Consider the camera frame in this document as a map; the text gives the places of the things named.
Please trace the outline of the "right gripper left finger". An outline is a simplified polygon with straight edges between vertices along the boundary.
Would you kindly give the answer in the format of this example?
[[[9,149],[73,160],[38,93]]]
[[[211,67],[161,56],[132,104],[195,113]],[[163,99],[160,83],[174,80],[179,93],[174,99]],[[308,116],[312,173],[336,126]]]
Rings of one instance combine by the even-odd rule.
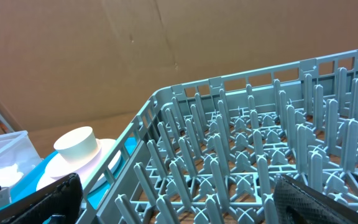
[[[1,209],[0,223],[75,223],[82,199],[80,176],[71,173]]]

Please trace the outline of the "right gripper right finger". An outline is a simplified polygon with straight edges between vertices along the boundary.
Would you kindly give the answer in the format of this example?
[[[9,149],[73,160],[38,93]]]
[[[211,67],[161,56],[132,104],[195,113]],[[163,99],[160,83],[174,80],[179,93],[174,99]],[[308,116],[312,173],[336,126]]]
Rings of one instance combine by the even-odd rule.
[[[279,224],[358,224],[356,211],[287,175],[277,177],[273,201]]]

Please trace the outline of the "white napkin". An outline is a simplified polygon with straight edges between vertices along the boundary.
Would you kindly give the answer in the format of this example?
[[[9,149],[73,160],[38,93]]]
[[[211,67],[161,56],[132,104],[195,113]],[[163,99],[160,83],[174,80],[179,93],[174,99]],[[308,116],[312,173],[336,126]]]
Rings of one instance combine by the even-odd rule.
[[[0,169],[0,186],[12,187],[21,180],[24,173],[18,171],[18,165],[3,167]]]

